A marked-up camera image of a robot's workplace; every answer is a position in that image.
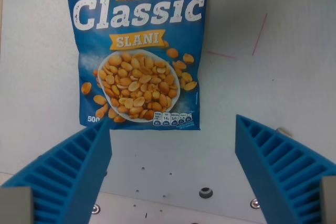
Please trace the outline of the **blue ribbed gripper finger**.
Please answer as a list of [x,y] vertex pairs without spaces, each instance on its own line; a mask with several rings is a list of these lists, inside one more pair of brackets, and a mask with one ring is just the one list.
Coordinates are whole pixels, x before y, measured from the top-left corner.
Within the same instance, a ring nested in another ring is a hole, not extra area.
[[101,120],[57,144],[1,185],[27,187],[34,223],[88,223],[112,157]]
[[321,223],[320,184],[335,163],[305,145],[242,115],[235,154],[266,223]]

